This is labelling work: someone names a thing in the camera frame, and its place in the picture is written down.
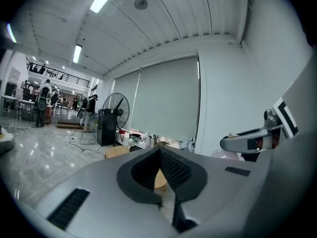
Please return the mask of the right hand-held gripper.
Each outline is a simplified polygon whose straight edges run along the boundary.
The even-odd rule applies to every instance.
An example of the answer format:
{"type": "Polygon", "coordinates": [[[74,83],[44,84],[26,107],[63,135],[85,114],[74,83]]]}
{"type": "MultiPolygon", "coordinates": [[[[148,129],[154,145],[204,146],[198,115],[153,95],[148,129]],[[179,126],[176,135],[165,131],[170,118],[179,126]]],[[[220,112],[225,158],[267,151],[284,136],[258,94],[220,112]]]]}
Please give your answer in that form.
{"type": "Polygon", "coordinates": [[[307,65],[287,91],[264,112],[264,126],[236,133],[262,133],[263,149],[275,148],[285,139],[317,128],[317,53],[313,52],[307,65]]]}

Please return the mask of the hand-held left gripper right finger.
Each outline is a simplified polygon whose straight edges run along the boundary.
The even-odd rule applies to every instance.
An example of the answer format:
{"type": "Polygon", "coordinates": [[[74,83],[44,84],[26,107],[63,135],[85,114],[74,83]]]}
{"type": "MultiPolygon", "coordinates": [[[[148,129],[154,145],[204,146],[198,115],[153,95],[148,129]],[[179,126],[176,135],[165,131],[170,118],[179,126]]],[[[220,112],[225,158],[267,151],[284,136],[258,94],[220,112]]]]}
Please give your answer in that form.
{"type": "Polygon", "coordinates": [[[161,147],[160,167],[174,190],[173,221],[160,234],[246,234],[258,196],[259,162],[161,147]]]}

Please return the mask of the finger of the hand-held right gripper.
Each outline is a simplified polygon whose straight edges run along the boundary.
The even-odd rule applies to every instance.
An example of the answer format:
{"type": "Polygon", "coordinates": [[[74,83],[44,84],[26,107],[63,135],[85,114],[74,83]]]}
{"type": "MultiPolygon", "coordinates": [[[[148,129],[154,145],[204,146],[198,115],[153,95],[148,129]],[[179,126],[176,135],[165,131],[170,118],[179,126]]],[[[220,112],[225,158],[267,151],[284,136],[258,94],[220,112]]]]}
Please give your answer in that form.
{"type": "Polygon", "coordinates": [[[220,147],[225,151],[237,152],[241,154],[255,154],[261,151],[258,140],[263,142],[263,138],[269,136],[268,130],[262,133],[248,135],[230,135],[221,139],[220,147]]]}

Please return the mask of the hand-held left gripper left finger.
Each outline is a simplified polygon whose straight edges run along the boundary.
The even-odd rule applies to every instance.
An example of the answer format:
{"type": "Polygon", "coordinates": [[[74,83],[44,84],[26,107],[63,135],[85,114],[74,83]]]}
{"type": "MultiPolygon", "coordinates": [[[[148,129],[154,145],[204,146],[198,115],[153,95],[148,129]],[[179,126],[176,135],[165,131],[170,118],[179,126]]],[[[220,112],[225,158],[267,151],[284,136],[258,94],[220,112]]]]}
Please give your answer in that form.
{"type": "Polygon", "coordinates": [[[143,155],[138,150],[87,165],[52,189],[36,206],[48,219],[74,190],[88,192],[66,232],[71,235],[174,235],[174,227],[154,204],[137,203],[117,184],[124,163],[143,155]]]}

